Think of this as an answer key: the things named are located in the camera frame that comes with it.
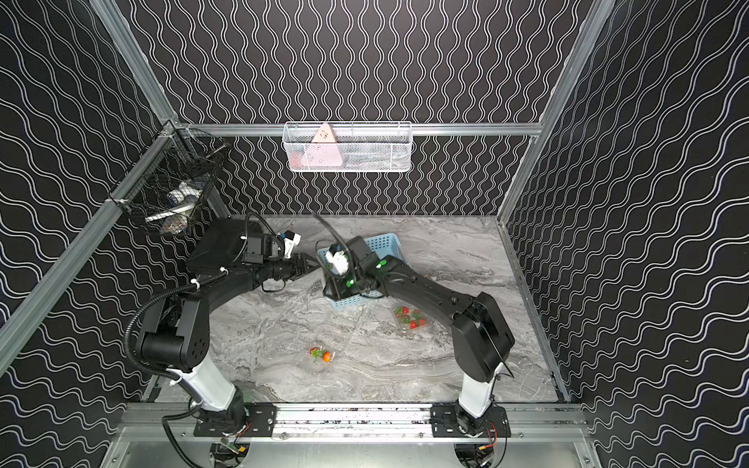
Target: cable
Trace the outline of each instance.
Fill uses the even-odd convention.
[[[220,274],[211,276],[209,279],[203,281],[202,285],[207,286],[210,284],[213,284],[214,282],[219,281],[224,276],[228,275],[228,271],[224,270]],[[133,365],[134,368],[141,372],[148,372],[149,374],[158,375],[160,377],[167,377],[172,380],[176,380],[179,382],[180,387],[184,389],[185,392],[190,396],[190,399],[194,399],[195,401],[200,400],[199,403],[197,403],[192,409],[189,411],[186,411],[185,413],[180,413],[174,416],[164,416],[161,418],[161,425],[164,427],[164,431],[166,432],[166,437],[169,439],[169,442],[172,444],[172,447],[175,448],[175,451],[177,454],[182,458],[182,460],[191,468],[203,468],[200,465],[196,464],[192,460],[190,460],[187,455],[182,451],[182,448],[177,444],[177,440],[175,439],[174,434],[172,434],[172,430],[169,427],[169,421],[176,421],[178,419],[184,419],[186,417],[192,416],[193,414],[197,413],[198,410],[200,410],[200,405],[203,403],[203,400],[200,398],[200,395],[195,391],[194,388],[192,388],[185,379],[179,378],[176,374],[166,370],[166,369],[160,369],[155,368],[150,365],[148,365],[145,362],[142,362],[138,357],[135,355],[135,351],[133,349],[133,330],[136,327],[136,324],[141,319],[143,314],[154,304],[158,303],[159,301],[166,299],[167,297],[174,296],[175,294],[185,293],[188,291],[196,291],[198,289],[198,285],[191,283],[189,285],[185,286],[179,286],[177,288],[172,288],[167,291],[163,291],[162,293],[157,294],[156,296],[151,297],[148,302],[146,302],[144,305],[140,306],[140,308],[136,311],[135,316],[133,316],[133,319],[130,320],[130,322],[127,324],[127,328],[125,329],[123,341],[124,341],[124,347],[125,347],[125,356],[127,357],[127,360],[130,361],[130,364]]]
[[[281,234],[276,234],[276,232],[273,230],[273,228],[271,228],[270,225],[268,224],[268,221],[266,221],[263,216],[260,216],[260,213],[258,213],[257,211],[253,210],[250,207],[247,207],[247,210],[249,212],[244,216],[244,237],[245,237],[245,240],[247,240],[247,238],[249,237],[249,218],[250,218],[250,216],[254,216],[255,218],[258,219],[258,221],[260,221],[263,224],[263,226],[265,226],[265,228],[268,230],[268,234],[272,234],[272,235],[276,236],[276,239],[279,240],[279,247],[281,248],[281,250],[284,250],[285,249],[285,244],[284,244],[284,241],[283,241],[283,237],[281,237]]]
[[[228,274],[228,271],[223,271],[223,272],[219,273],[218,275],[212,276],[209,279],[207,279],[204,282],[202,282],[202,286],[203,287],[208,286],[208,285],[210,285],[210,284],[212,284],[212,283],[220,280],[221,278],[223,278],[227,274]],[[133,317],[133,319],[130,321],[129,324],[127,324],[127,328],[125,329],[125,333],[124,333],[124,337],[123,337],[124,347],[125,347],[125,356],[127,356],[127,359],[130,361],[130,364],[132,364],[134,368],[136,368],[137,370],[139,370],[141,372],[148,372],[149,374],[158,375],[160,377],[167,377],[167,378],[172,379],[172,380],[178,380],[178,376],[177,375],[175,375],[175,374],[173,374],[173,373],[171,373],[171,372],[169,372],[169,371],[167,371],[165,369],[160,369],[160,368],[152,367],[152,366],[146,364],[145,362],[141,362],[140,359],[138,359],[136,357],[135,351],[133,349],[133,330],[135,329],[136,324],[141,319],[141,317],[143,316],[143,314],[145,314],[145,312],[151,306],[153,306],[154,304],[158,303],[160,300],[166,299],[167,297],[170,297],[170,296],[174,296],[175,294],[191,292],[191,291],[195,291],[197,289],[198,289],[198,286],[195,285],[195,284],[189,284],[189,285],[185,285],[185,286],[179,286],[177,288],[168,289],[167,291],[163,291],[162,293],[159,293],[156,296],[151,297],[148,300],[148,302],[146,302],[144,305],[140,306],[140,308],[136,311],[135,316]],[[188,391],[188,393],[193,398],[195,398],[194,391],[192,391],[192,387],[190,387],[190,388],[191,388],[191,391]]]
[[[346,251],[346,256],[347,256],[346,263],[348,264],[348,269],[351,270],[351,272],[353,273],[354,281],[359,282],[359,279],[357,278],[357,269],[356,269],[357,265],[354,263],[354,256],[351,254],[351,249],[348,247],[348,244],[346,243],[346,241],[343,240],[343,237],[341,237],[341,235],[338,234],[338,231],[333,229],[333,227],[330,224],[328,224],[328,221],[325,221],[322,218],[322,216],[320,216],[318,213],[313,213],[312,215],[315,217],[316,220],[320,222],[320,224],[322,224],[333,235],[333,237],[336,239],[336,242],[339,245],[343,246],[343,249]]]
[[[172,447],[175,448],[177,455],[179,455],[182,461],[185,462],[187,466],[190,468],[203,468],[203,467],[201,467],[194,461],[190,460],[185,454],[185,452],[182,451],[182,447],[180,447],[180,445],[177,443],[177,439],[175,439],[175,435],[172,434],[172,429],[169,427],[169,421],[177,421],[179,419],[185,419],[197,413],[199,409],[200,409],[200,404],[197,404],[195,405],[194,408],[192,408],[190,411],[186,411],[185,413],[175,414],[173,416],[164,416],[161,418],[161,425],[164,427],[164,431],[166,432],[166,438],[169,439],[169,442],[172,444]]]
[[[490,421],[489,424],[491,425],[491,428],[494,429],[494,441],[487,446],[479,447],[479,450],[484,450],[484,449],[488,449],[489,447],[494,447],[494,444],[497,443],[497,428],[494,427],[493,422]]]
[[[252,420],[251,419],[250,419],[249,424],[247,425],[247,427],[244,428],[244,431],[242,431],[239,434],[237,434],[237,436],[234,438],[234,443],[235,444],[237,443],[237,441],[239,440],[239,438],[242,437],[244,435],[244,433],[249,430],[250,426],[252,426]]]
[[[504,447],[504,449],[502,449],[502,457],[500,457],[500,461],[496,465],[494,465],[492,468],[497,468],[499,465],[501,465],[502,464],[502,460],[505,459],[505,453],[507,453],[507,433],[509,432],[509,428],[507,427],[507,418],[505,418],[504,424],[505,424],[505,447]]]
[[[494,350],[497,352],[497,355],[500,357],[500,361],[505,365],[505,369],[510,373],[510,377],[513,379],[515,378],[515,374],[512,373],[512,369],[507,365],[507,362],[505,361],[505,358],[502,357],[502,353],[497,349],[497,346],[494,344],[494,340],[491,339],[491,335],[489,334],[489,330],[486,329],[486,325],[484,325],[483,322],[481,322],[481,327],[486,332],[486,337],[489,338],[489,342],[491,343],[491,346],[494,348]]]

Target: pink triangular object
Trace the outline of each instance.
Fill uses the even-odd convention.
[[[320,125],[320,129],[312,139],[312,144],[304,152],[304,158],[300,161],[301,165],[308,167],[343,165],[338,145],[330,145],[330,143],[337,143],[337,141],[333,128],[326,122]]]
[[[312,143],[336,143],[336,142],[337,142],[336,135],[333,133],[333,129],[330,127],[330,124],[328,124],[327,122],[320,125],[318,132],[315,134],[315,137],[312,139]]]

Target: mounting plate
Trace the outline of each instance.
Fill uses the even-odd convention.
[[[455,419],[455,404],[433,404],[431,405],[431,435],[433,437],[464,437],[470,439],[471,437],[461,433],[458,430],[458,423]],[[504,437],[510,437],[512,435],[509,425],[506,424],[507,412],[504,408],[493,406],[489,410],[489,415],[486,419],[486,426],[489,426],[489,422],[494,423],[494,427],[497,428],[497,439]]]
[[[272,404],[250,404],[245,403],[244,409],[247,419],[252,422],[244,437],[270,437],[273,435],[273,428],[276,426],[276,414],[278,409]],[[195,437],[216,437],[216,428],[210,421],[200,422],[195,425],[193,435]]]

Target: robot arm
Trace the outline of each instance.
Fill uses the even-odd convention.
[[[291,254],[289,242],[278,242],[286,239],[298,243],[299,235],[287,232],[276,237],[262,233],[254,223],[216,220],[187,266],[202,276],[221,271],[224,276],[202,287],[199,279],[196,291],[160,294],[161,299],[142,315],[134,357],[150,365],[168,366],[200,402],[200,420],[217,433],[239,431],[246,414],[242,392],[221,375],[208,354],[210,313],[230,299],[262,287],[268,279],[294,281],[319,268],[309,255]],[[240,250],[241,259],[236,254]]]
[[[493,403],[494,378],[515,344],[497,301],[483,292],[472,297],[445,288],[399,258],[379,258],[361,237],[347,244],[353,268],[343,277],[330,276],[324,293],[340,300],[376,290],[410,303],[450,328],[455,361],[464,372],[456,422],[466,434],[483,431]]]

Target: white wire basket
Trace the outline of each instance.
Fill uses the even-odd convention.
[[[335,143],[312,143],[324,122],[286,122],[283,148],[296,172],[406,172],[411,122],[327,122]]]

